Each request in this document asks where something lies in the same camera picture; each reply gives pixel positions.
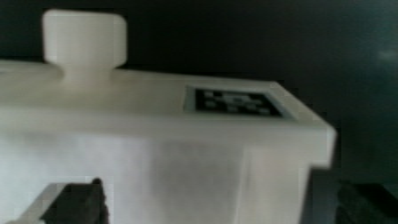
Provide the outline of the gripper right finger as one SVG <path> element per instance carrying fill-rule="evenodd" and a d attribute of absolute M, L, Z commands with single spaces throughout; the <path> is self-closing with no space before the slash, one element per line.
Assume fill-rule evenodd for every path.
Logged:
<path fill-rule="evenodd" d="M 380 184 L 341 184 L 334 223 L 398 224 L 398 198 Z"/>

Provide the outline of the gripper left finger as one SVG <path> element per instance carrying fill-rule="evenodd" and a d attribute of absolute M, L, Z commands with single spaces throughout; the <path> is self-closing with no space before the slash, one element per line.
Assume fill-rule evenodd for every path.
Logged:
<path fill-rule="evenodd" d="M 39 217 L 44 224 L 110 224 L 101 179 L 65 185 Z"/>

